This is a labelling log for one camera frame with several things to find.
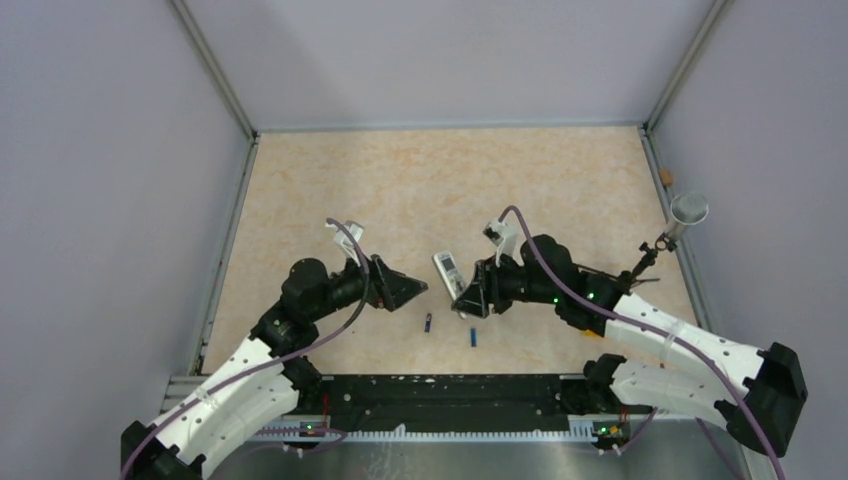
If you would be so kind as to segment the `grey white remote control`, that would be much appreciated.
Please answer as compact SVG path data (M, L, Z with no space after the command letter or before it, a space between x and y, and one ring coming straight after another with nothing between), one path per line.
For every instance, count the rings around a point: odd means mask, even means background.
M432 257L450 297L455 301L466 288L466 281L460 273L453 254L449 251L435 253Z

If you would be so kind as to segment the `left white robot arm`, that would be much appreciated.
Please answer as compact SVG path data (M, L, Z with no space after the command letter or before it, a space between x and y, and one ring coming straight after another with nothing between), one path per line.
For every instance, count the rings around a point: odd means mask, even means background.
M293 264L279 299L221 367L176 406L121 435L122 479L208 479L273 419L319 404L319 372L304 354L322 345L317 321L348 306L393 312L428 288L374 255L329 272L315 258Z

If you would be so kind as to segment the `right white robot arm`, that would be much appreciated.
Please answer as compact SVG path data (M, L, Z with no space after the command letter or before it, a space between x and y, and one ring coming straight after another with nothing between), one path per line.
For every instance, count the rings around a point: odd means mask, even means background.
M786 455L808 398L793 349L737 343L676 318L609 274L574 263L549 235L524 242L520 256L477 261L452 309L486 318L516 302L551 304L569 326L641 349L661 364L614 354L587 362L586 397L594 409L668 409L717 425L760 454Z

